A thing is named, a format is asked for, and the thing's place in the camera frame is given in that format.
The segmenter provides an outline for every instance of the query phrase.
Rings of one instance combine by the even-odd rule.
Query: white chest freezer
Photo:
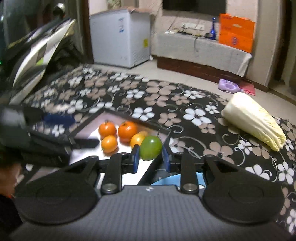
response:
[[[150,58],[148,12],[115,9],[89,17],[94,62],[132,68]]]

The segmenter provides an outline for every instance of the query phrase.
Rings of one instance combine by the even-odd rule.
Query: wooden base trim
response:
[[[229,71],[224,71],[211,66],[192,63],[184,60],[157,56],[157,67],[187,75],[192,75],[194,77],[198,77],[215,83],[219,83],[220,79],[226,79],[239,84],[240,81],[243,80],[253,83],[254,87],[261,91],[267,92],[269,90],[267,86],[259,84],[255,81],[248,80]]]

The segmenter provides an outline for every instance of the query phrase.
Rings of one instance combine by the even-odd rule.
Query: green tomato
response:
[[[145,137],[140,145],[140,156],[144,161],[153,160],[161,153],[162,147],[159,137]]]

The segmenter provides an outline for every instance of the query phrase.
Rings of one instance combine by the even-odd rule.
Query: black circular pad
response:
[[[215,177],[205,189],[203,201],[216,216],[243,224],[269,222],[284,205],[277,183],[245,170]]]
[[[26,220],[56,225],[72,222],[89,213],[98,196],[83,178],[61,173],[30,182],[17,194],[16,207]]]

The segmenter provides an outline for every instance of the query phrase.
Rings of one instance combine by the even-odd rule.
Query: orange paper bag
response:
[[[219,43],[252,52],[255,23],[247,18],[220,14]]]

